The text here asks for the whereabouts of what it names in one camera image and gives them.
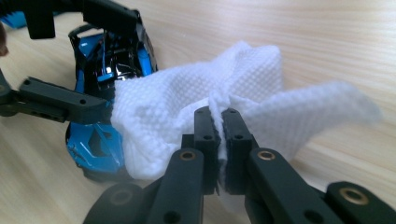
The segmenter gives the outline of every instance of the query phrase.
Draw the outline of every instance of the black plastic bracket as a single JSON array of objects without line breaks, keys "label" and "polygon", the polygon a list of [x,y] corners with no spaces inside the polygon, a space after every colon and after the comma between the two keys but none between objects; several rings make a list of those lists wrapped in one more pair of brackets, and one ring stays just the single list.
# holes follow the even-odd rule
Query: black plastic bracket
[{"label": "black plastic bracket", "polygon": [[55,37],[53,12],[80,11],[84,21],[117,35],[135,37],[138,14],[109,0],[0,1],[0,17],[22,11],[32,39]]},{"label": "black plastic bracket", "polygon": [[278,152],[253,149],[247,168],[275,223],[343,223]]},{"label": "black plastic bracket", "polygon": [[121,183],[106,190],[84,223],[202,223],[204,156],[176,151],[164,176],[144,189]]},{"label": "black plastic bracket", "polygon": [[345,223],[395,223],[396,213],[370,190],[349,182],[327,187],[325,202]]},{"label": "black plastic bracket", "polygon": [[204,194],[213,194],[218,187],[219,174],[219,134],[216,131],[209,107],[203,107],[194,113],[194,145],[205,155]]},{"label": "black plastic bracket", "polygon": [[111,109],[107,100],[32,77],[21,84],[20,91],[13,91],[0,71],[0,116],[24,113],[59,122],[90,124],[109,121]]},{"label": "black plastic bracket", "polygon": [[245,194],[247,183],[246,162],[252,149],[253,136],[237,110],[222,112],[224,134],[227,141],[225,190],[230,194]]}]

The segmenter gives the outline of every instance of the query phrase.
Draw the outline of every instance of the wooden surface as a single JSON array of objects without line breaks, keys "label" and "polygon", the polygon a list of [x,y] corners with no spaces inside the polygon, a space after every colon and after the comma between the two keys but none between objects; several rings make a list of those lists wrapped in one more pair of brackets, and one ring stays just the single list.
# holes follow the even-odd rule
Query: wooden surface
[{"label": "wooden surface", "polygon": [[[161,69],[210,60],[236,41],[277,45],[286,88],[339,79],[370,96],[383,120],[322,133],[291,162],[324,190],[360,184],[396,208],[395,1],[120,1],[142,14]],[[67,33],[80,14],[56,18],[57,38],[33,41],[9,30],[0,59],[17,89],[28,77],[72,89],[75,62]],[[0,118],[0,223],[81,223],[108,184],[85,179],[64,146],[66,124],[25,115]],[[205,200],[204,223],[248,223],[219,200]]]}]

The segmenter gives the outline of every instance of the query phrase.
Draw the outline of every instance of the brass insert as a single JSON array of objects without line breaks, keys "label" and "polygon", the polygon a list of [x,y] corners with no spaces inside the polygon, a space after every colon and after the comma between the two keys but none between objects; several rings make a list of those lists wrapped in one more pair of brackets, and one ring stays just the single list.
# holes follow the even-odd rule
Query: brass insert
[{"label": "brass insert", "polygon": [[192,160],[195,159],[195,153],[193,153],[193,152],[191,152],[191,151],[185,151],[185,152],[182,152],[182,153],[180,154],[180,158],[181,158],[183,161],[192,161]]},{"label": "brass insert", "polygon": [[357,205],[366,205],[367,203],[369,203],[369,199],[367,198],[367,196],[357,189],[342,188],[340,189],[340,194],[345,200],[349,201],[350,203],[354,203]]},{"label": "brass insert", "polygon": [[264,161],[272,161],[276,157],[274,153],[269,151],[260,151],[257,156]]}]

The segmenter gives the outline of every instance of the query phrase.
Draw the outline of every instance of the white cloth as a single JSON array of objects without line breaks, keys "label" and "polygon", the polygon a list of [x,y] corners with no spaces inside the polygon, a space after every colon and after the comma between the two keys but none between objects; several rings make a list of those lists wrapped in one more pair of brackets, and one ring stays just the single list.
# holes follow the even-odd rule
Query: white cloth
[{"label": "white cloth", "polygon": [[[239,42],[211,62],[192,63],[151,76],[116,82],[112,124],[123,138],[125,164],[138,179],[161,177],[183,133],[193,133],[194,110],[238,110],[259,146],[290,160],[314,134],[346,122],[374,122],[380,111],[345,82],[284,91],[275,46]],[[219,158],[226,160],[224,144]]]}]

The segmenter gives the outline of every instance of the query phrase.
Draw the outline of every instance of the blue plastic part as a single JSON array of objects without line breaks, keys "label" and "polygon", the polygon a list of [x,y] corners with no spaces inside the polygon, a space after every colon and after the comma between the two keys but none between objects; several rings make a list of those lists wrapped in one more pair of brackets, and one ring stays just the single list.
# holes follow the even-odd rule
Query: blue plastic part
[{"label": "blue plastic part", "polygon": [[97,79],[98,79],[98,82],[103,82],[103,81],[106,81],[113,77],[114,77],[114,73],[107,73],[107,74],[99,76]]},{"label": "blue plastic part", "polygon": [[84,72],[77,70],[77,82],[75,91],[84,93]]},{"label": "blue plastic part", "polygon": [[82,37],[79,41],[78,48],[79,48],[79,50],[81,50],[81,53],[85,57],[88,57],[90,55],[90,53],[92,52],[93,48],[96,46],[96,44],[102,38],[103,38],[103,34]]},{"label": "blue plastic part", "polygon": [[[103,34],[82,37],[79,50],[88,57]],[[76,71],[77,82],[75,91],[84,93],[84,72]],[[103,81],[113,77],[113,73],[98,77]],[[67,140],[67,150],[78,166],[94,172],[116,174],[124,164],[122,138],[111,124],[95,123],[89,125],[70,122],[70,135]]]},{"label": "blue plastic part", "polygon": [[151,75],[151,61],[149,59],[149,53],[145,48],[140,48],[137,51],[137,57],[139,58],[140,66],[142,67],[143,77]]},{"label": "blue plastic part", "polygon": [[71,122],[70,133],[67,149],[79,166],[111,174],[124,166],[122,138],[111,125]]},{"label": "blue plastic part", "polygon": [[26,19],[23,12],[14,12],[6,17],[1,18],[1,21],[7,26],[18,29],[26,26]]}]

